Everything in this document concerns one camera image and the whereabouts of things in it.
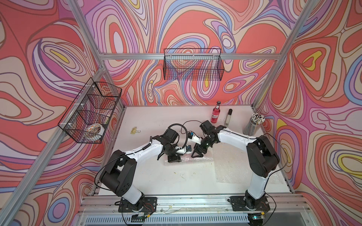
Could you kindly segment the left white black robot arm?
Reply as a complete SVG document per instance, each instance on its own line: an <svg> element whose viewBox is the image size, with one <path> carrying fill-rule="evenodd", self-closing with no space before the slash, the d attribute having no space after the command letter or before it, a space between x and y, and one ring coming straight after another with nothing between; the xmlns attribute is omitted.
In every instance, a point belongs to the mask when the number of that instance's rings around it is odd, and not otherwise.
<svg viewBox="0 0 362 226"><path fill-rule="evenodd" d="M131 151L116 150L101 171L99 180L116 196L136 205L143 203L144 194L133 184L136 168L142 162L162 155L176 156L175 140L179 134L167 129L164 134L150 137L147 144Z"/></svg>

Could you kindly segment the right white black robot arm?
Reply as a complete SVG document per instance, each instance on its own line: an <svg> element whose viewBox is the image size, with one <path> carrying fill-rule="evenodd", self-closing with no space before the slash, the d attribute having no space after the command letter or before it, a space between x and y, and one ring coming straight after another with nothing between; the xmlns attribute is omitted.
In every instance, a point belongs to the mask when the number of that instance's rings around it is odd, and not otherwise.
<svg viewBox="0 0 362 226"><path fill-rule="evenodd" d="M247 152L253 175L245 192L244 206L250 211L257 210L265 198L267 182L280 163L280 158L269 139L264 135L243 135L222 125L215 127L210 121L201 123L200 128L204 134L203 138L194 132L187 133L188 138L195 143L191 157L195 154L197 157L203 157L208 148L218 143L226 143Z"/></svg>

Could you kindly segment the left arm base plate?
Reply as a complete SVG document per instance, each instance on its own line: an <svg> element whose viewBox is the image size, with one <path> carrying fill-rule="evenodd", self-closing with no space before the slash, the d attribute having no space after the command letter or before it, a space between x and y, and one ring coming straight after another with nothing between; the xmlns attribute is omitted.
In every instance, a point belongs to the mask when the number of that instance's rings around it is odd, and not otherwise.
<svg viewBox="0 0 362 226"><path fill-rule="evenodd" d="M154 213L157 209L157 197L142 196L136 204L122 198L117 204L119 213Z"/></svg>

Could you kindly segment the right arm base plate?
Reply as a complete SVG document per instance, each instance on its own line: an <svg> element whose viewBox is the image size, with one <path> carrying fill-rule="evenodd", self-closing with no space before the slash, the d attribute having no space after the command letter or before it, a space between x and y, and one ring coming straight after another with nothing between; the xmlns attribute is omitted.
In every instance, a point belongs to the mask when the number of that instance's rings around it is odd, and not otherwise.
<svg viewBox="0 0 362 226"><path fill-rule="evenodd" d="M230 196L227 201L233 211L268 212L271 209L265 195L257 200L251 196Z"/></svg>

